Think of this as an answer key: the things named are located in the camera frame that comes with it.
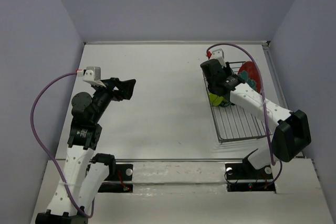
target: metal wire rack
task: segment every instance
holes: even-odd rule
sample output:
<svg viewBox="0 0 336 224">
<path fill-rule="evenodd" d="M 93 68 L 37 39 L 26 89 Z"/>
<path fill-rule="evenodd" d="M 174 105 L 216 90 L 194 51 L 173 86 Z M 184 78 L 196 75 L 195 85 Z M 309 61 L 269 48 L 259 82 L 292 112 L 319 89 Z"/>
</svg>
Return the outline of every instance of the metal wire rack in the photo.
<svg viewBox="0 0 336 224">
<path fill-rule="evenodd" d="M 245 61 L 230 62 L 230 67 L 234 73 L 238 73 L 240 67 Z M 207 82 L 204 78 L 207 94 Z M 242 107 L 230 105 L 228 107 L 213 106 L 210 102 L 210 108 L 215 123 L 215 128 L 220 143 L 262 138 L 266 136 L 264 123 Z"/>
</svg>

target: red plate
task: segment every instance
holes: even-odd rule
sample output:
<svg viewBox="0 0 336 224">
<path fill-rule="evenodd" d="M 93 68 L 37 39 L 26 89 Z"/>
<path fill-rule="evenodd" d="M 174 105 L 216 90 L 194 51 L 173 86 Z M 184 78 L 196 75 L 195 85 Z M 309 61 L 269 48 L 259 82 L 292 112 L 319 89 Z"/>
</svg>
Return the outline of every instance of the red plate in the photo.
<svg viewBox="0 0 336 224">
<path fill-rule="evenodd" d="M 252 61 L 246 61 L 239 69 L 238 75 L 242 77 L 251 88 L 261 92 L 261 82 L 256 65 Z"/>
</svg>

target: white tabletop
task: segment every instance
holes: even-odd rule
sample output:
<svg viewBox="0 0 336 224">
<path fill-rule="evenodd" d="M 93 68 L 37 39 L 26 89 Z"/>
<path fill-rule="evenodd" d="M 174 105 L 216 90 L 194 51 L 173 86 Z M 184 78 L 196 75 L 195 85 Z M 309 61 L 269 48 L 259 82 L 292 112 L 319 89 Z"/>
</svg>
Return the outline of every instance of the white tabletop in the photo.
<svg viewBox="0 0 336 224">
<path fill-rule="evenodd" d="M 134 163 L 133 180 L 137 183 L 133 193 L 97 194 L 95 213 L 89 224 L 333 223 L 311 160 L 296 158 L 284 163 L 283 172 L 276 181 L 276 194 L 228 193 L 226 185 L 221 183 L 224 181 L 220 170 L 223 165 L 175 163 L 178 169 L 174 170 L 171 163 Z M 277 174 L 278 169 L 277 165 L 273 173 Z M 58 180 L 57 170 L 49 161 L 32 224 L 37 213 L 45 212 Z M 146 184 L 150 182 L 164 185 Z"/>
<path fill-rule="evenodd" d="M 243 158 L 263 140 L 219 145 L 200 64 L 210 45 L 86 45 L 80 69 L 101 67 L 102 79 L 136 79 L 130 101 L 111 102 L 99 124 L 97 152 L 117 159 Z M 261 45 L 241 45 L 257 61 L 266 97 L 279 104 Z M 249 60 L 222 47 L 226 61 Z M 72 96 L 94 90 L 77 78 Z M 56 158 L 66 158 L 71 125 L 68 108 Z"/>
</svg>

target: dish rack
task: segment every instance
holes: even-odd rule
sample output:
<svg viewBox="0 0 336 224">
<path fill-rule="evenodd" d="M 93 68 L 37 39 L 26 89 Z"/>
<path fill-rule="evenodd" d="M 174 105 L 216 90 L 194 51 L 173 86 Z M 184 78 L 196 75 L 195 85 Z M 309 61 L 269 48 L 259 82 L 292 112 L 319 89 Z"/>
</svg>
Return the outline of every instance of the dish rack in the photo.
<svg viewBox="0 0 336 224">
<path fill-rule="evenodd" d="M 235 74 L 238 74 L 240 67 L 244 63 L 245 61 L 230 62 L 230 67 Z M 209 94 L 205 77 L 204 83 L 206 92 Z M 210 98 L 209 104 L 220 143 L 256 139 L 266 136 L 264 123 L 245 111 L 242 107 L 238 105 L 230 105 L 225 108 L 213 106 Z"/>
</svg>

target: gray wall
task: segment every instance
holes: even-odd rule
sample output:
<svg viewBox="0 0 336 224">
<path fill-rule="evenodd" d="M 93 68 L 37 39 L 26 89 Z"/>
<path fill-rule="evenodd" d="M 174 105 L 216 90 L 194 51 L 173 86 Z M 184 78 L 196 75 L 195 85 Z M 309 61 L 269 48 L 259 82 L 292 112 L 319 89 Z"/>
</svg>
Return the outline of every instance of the gray wall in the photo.
<svg viewBox="0 0 336 224">
<path fill-rule="evenodd" d="M 78 67 L 82 49 L 61 0 L 0 0 L 0 223 L 30 223 L 47 163 L 30 108 L 49 81 Z M 54 152 L 73 83 L 55 85 L 36 111 L 40 137 Z"/>
<path fill-rule="evenodd" d="M 84 41 L 268 40 L 293 0 L 62 0 Z"/>
<path fill-rule="evenodd" d="M 288 105 L 308 115 L 314 159 L 336 221 L 336 0 L 295 0 L 271 42 Z"/>
</svg>

